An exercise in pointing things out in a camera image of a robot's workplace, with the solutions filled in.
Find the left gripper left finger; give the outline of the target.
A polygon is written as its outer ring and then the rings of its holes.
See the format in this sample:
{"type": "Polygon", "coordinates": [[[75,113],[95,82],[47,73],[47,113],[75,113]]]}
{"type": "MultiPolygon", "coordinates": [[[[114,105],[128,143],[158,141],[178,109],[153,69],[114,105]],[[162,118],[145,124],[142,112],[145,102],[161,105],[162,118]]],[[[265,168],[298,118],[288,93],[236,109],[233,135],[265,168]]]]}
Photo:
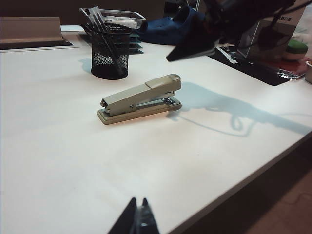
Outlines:
{"type": "Polygon", "coordinates": [[[122,234],[137,233],[137,201],[135,197],[131,198],[128,205],[123,211],[121,233],[122,234]]]}

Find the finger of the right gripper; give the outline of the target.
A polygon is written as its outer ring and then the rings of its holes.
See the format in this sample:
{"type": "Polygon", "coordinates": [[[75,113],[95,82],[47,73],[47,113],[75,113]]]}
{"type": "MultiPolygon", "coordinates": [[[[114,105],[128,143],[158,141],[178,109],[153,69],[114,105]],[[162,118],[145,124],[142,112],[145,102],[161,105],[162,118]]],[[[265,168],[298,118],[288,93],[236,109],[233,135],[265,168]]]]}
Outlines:
{"type": "Polygon", "coordinates": [[[219,41],[220,39],[215,39],[211,36],[187,36],[179,44],[177,44],[175,48],[191,52],[202,52],[215,48],[219,44],[219,41]]]}
{"type": "Polygon", "coordinates": [[[191,52],[191,51],[185,51],[185,50],[178,50],[175,48],[168,56],[167,61],[179,61],[184,59],[191,59],[196,58],[200,56],[210,56],[215,53],[215,49],[212,48],[211,50],[202,51],[202,52],[191,52]]]}

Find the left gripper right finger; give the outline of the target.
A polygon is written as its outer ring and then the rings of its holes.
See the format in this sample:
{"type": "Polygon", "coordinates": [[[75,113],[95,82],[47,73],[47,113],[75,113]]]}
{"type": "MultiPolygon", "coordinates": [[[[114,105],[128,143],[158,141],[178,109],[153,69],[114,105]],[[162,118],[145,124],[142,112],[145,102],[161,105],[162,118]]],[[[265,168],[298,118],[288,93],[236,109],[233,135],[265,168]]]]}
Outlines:
{"type": "Polygon", "coordinates": [[[147,198],[143,199],[141,205],[141,233],[142,234],[160,234],[157,223],[148,203],[147,198]]]}

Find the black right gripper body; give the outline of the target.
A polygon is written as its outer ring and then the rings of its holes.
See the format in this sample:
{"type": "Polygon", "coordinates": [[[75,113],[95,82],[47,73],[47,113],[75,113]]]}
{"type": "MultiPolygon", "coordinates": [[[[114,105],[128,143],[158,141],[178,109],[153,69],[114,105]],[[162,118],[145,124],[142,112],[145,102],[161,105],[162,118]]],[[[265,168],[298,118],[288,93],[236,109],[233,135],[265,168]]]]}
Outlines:
{"type": "Polygon", "coordinates": [[[257,0],[206,0],[206,20],[210,30],[220,36],[221,42],[240,37],[262,16],[257,0]]]}

